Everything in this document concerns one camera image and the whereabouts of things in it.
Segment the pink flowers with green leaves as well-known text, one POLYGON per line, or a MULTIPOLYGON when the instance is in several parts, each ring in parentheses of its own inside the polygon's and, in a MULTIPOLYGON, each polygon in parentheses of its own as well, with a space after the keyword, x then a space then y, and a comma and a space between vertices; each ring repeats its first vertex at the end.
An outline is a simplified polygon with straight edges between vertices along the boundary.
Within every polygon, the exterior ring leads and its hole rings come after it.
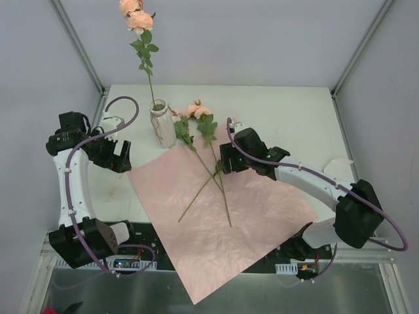
MULTIPOLYGON (((198 152, 200 153, 201 157, 205 161, 206 165, 209 167, 209 170, 210 171, 215 171, 215 164, 216 164, 215 158, 213 157, 213 153, 211 151, 211 148, 209 146, 207 146, 207 147, 204 146, 203 136, 197 130, 197 126, 198 126, 197 121, 191 120, 189 122, 189 128, 190 128, 191 135, 194 136, 194 144, 195 144, 195 147, 198 149, 198 152)), ((215 142, 216 142, 216 140, 213 142, 213 149, 214 149, 214 151, 215 151, 215 142)), ((217 160, 219 159, 219 157, 218 157, 218 155, 217 155, 216 152, 215 152, 215 157, 216 157, 217 160)), ((222 194, 222 192, 220 190, 219 191, 220 191, 220 193, 222 195, 223 205, 225 206, 225 213, 226 213, 226 216, 227 216, 228 225, 230 227, 232 227, 232 220, 231 220, 231 217, 230 217, 230 210, 228 208, 228 202, 227 202, 227 190, 226 190, 225 185, 224 185, 224 182, 223 182, 222 170, 220 171, 220 176, 221 176, 221 179, 219 178, 218 175, 215 178, 217 179, 218 182, 222 182, 222 184, 223 184, 224 191, 225 191, 225 196, 222 194)))

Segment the purple wrapping paper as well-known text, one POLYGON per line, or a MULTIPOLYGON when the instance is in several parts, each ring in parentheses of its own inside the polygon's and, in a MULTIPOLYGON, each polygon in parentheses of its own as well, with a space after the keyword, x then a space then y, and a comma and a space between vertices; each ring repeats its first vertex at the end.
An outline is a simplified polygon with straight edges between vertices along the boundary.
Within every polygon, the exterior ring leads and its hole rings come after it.
MULTIPOLYGON (((223 128, 217 129, 216 136, 219 157, 218 146, 228 137, 223 128)), ((134 168, 128 176, 194 304, 318 217, 295 187, 248 169, 222 176, 232 227, 222 195, 211 182, 178 222, 209 178, 184 144, 134 168)))

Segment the single pink rose stem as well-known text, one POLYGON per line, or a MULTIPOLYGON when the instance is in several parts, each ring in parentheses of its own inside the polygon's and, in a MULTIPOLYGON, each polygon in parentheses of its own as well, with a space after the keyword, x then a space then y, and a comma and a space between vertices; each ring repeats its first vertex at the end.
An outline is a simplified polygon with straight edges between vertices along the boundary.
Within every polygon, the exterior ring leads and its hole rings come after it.
POLYGON ((130 43, 130 46, 135 49, 136 55, 140 59, 139 69, 147 74, 152 97, 152 109, 156 111, 158 105, 156 104, 152 84, 153 63, 151 61, 151 54, 159 51, 159 47, 152 43, 152 30, 156 13, 145 12, 143 1, 140 0, 119 1, 118 9, 126 20, 128 31, 137 36, 137 39, 130 43))

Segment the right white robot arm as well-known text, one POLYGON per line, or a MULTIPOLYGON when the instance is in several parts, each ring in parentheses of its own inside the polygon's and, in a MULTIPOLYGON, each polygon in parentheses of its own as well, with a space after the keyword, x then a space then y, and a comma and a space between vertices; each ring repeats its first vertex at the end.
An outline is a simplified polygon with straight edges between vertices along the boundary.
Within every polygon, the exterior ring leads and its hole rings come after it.
POLYGON ((351 183, 318 172, 280 147, 268 148, 253 128, 240 122, 228 123, 227 130, 233 142, 219 147, 224 173, 252 169, 302 190, 335 213, 333 218, 305 224, 282 243, 281 250, 289 258, 303 261, 320 247, 340 241, 361 249, 384 220, 370 207, 379 207, 380 202, 367 181, 351 183))

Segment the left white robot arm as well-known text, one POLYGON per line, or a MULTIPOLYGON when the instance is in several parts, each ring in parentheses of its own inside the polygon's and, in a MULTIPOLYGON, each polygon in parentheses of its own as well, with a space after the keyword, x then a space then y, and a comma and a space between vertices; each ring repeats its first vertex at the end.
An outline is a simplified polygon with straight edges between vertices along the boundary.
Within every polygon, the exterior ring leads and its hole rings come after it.
POLYGON ((134 253, 139 240, 132 224, 100 221, 88 187, 89 163, 115 173, 131 170, 131 143, 124 141, 120 154, 115 154, 117 141, 108 138, 96 138, 74 150, 83 140, 102 134, 103 128, 93 130, 87 116, 74 111, 60 114, 59 120, 60 129, 46 143, 58 172, 61 201, 58 229, 48 234, 50 244, 73 269, 116 255, 118 249, 134 253))

